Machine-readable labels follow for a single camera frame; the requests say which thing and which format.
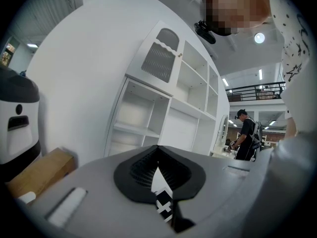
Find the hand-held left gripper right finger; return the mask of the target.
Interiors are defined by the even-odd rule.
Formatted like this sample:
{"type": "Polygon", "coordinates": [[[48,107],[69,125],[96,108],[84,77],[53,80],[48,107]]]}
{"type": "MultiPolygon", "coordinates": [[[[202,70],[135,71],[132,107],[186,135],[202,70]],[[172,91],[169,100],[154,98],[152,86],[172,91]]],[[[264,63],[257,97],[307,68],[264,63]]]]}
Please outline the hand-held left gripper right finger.
{"type": "Polygon", "coordinates": [[[251,162],[204,156],[173,147],[158,147],[158,190],[172,192],[176,232],[198,224],[232,197],[248,176],[251,162]]]}

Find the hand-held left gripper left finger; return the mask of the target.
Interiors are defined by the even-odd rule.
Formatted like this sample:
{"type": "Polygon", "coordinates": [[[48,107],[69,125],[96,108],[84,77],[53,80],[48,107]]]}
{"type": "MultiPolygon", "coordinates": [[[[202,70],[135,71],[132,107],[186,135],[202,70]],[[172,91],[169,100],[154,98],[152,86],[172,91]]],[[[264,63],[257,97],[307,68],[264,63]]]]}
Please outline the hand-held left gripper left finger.
{"type": "Polygon", "coordinates": [[[32,213],[47,235],[57,238],[169,238],[173,229],[152,204],[136,203],[116,187],[113,173],[119,163],[142,148],[91,161],[47,189],[32,205],[32,213]],[[87,195],[64,228],[46,219],[74,187],[87,195]]]}

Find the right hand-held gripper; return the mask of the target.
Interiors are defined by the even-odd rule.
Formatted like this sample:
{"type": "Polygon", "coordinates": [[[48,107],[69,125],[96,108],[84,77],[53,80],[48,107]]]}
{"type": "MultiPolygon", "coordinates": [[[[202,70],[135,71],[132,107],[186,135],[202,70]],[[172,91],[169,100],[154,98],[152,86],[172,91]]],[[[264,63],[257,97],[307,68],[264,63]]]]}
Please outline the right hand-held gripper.
{"type": "Polygon", "coordinates": [[[170,222],[173,215],[172,210],[172,192],[167,187],[164,187],[155,192],[156,207],[158,214],[165,222],[170,222]]]}

